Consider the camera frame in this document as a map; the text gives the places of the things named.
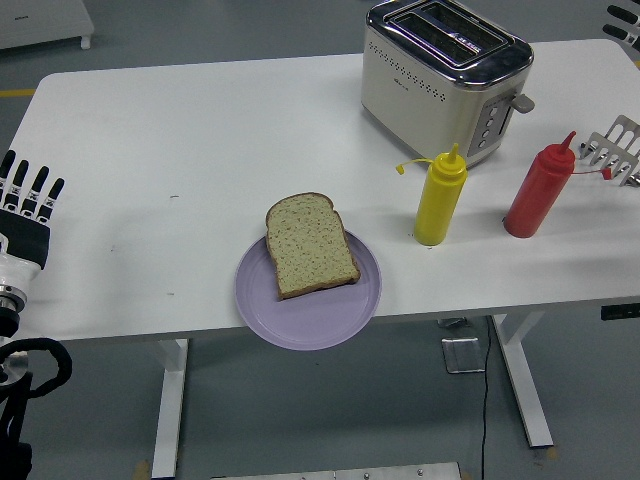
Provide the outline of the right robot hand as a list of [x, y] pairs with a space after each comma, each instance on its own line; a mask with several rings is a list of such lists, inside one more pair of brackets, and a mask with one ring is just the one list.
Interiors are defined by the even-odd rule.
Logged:
[[639, 15], [618, 5], [610, 4], [607, 13], [614, 19], [620, 20], [625, 24], [624, 27], [613, 25], [610, 23], [602, 26], [602, 31], [624, 45], [632, 49], [639, 50]]

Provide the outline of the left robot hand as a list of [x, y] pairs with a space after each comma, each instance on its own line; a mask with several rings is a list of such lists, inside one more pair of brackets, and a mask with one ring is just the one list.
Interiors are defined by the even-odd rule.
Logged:
[[29, 162], [7, 151], [1, 161], [1, 291], [25, 296], [44, 270], [49, 254], [49, 221], [65, 180], [43, 192], [49, 168], [41, 167], [25, 185]]

